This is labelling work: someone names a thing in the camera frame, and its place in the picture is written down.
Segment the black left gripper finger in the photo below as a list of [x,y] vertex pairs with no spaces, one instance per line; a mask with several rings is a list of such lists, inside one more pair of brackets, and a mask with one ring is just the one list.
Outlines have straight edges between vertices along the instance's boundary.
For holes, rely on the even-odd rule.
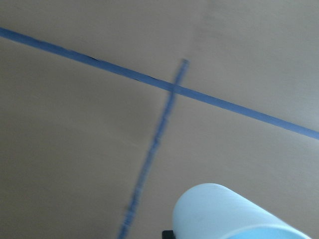
[[173,230],[162,231],[161,236],[162,236],[162,239],[175,239]]

